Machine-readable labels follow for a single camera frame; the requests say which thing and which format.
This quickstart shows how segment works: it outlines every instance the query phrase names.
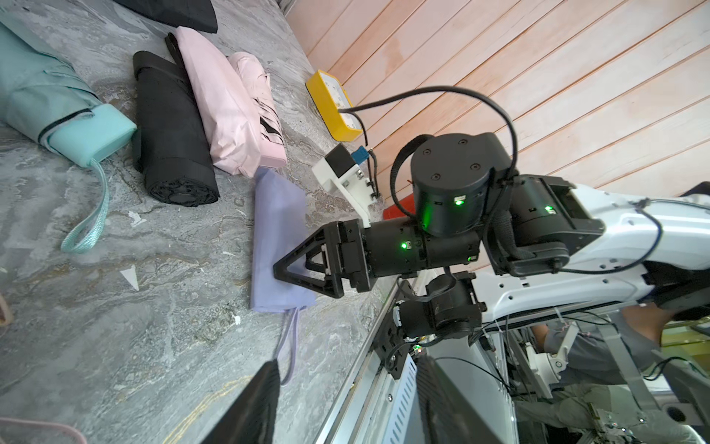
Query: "person's arm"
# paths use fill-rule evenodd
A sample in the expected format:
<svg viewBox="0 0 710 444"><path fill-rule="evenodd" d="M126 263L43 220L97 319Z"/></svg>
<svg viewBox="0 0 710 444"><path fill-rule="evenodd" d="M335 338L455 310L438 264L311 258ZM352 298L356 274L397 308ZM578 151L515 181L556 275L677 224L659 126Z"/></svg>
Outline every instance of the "person's arm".
<svg viewBox="0 0 710 444"><path fill-rule="evenodd" d="M545 338L547 337L547 334L550 332L550 328L546 326L545 324L540 324L540 325L533 325L530 327L532 330L532 334L535 336L535 341L537 342L537 351L538 352L544 352L545 351Z"/></svg>

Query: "red object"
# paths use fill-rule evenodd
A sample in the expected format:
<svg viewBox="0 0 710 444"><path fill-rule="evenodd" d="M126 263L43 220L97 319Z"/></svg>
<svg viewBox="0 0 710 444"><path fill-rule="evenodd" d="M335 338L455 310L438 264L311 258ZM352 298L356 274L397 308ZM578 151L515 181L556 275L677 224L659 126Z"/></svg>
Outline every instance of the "red object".
<svg viewBox="0 0 710 444"><path fill-rule="evenodd" d="M404 199L400 200L400 204L404 207L405 210L408 212L414 212L414 195L410 194L409 196L405 197ZM392 204L391 206L387 207L384 211L382 211L382 218L384 220L388 219L396 219L397 217L402 217L405 216L403 212L397 208L397 205Z"/></svg>

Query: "gray marble surface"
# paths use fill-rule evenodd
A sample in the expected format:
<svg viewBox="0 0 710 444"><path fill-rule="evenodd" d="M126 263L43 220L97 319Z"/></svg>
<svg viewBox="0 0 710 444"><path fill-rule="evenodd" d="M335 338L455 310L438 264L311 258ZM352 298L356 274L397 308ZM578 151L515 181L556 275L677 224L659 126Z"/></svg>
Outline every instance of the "gray marble surface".
<svg viewBox="0 0 710 444"><path fill-rule="evenodd" d="M0 4L132 119L132 55L169 58L171 27L110 0ZM289 158L281 173L308 192L309 229L354 217L312 177L310 166L334 142L304 86L312 68L277 5L213 4L219 32L208 38L225 54L256 54L271 74ZM98 181L0 126L0 291L16 316L0 331L0 416L67 423L91 443L198 443L273 357L284 320L249 310L253 181L218 170L218 203L178 207L148 197L131 163L129 148L102 163L111 192L104 234L86 254L62 254L63 237L99 199ZM132 226L129 211L145 222ZM131 265L139 291L119 273ZM389 288L321 296L302 314L275 442L312 442ZM7 426L0 436L69 442Z"/></svg>

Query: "yellow device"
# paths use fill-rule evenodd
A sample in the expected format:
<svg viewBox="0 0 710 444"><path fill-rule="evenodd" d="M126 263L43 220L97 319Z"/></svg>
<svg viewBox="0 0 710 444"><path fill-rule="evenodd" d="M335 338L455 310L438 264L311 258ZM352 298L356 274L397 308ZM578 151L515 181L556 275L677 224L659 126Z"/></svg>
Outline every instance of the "yellow device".
<svg viewBox="0 0 710 444"><path fill-rule="evenodd" d="M338 112L338 109L353 106L338 79L318 70L306 82L306 88L333 139L338 142L352 142L362 134L362 127L354 116Z"/></svg>

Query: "blue connector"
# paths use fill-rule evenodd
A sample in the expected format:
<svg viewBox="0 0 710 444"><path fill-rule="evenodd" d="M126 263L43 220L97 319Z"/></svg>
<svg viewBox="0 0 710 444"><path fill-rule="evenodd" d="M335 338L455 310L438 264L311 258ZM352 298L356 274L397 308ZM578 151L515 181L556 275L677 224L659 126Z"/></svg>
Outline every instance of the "blue connector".
<svg viewBox="0 0 710 444"><path fill-rule="evenodd" d="M355 150L354 153L351 153L350 156L352 156L355 163L360 165L361 163L366 161L368 157L370 157L370 153L367 152L364 146L360 145L360 148Z"/></svg>

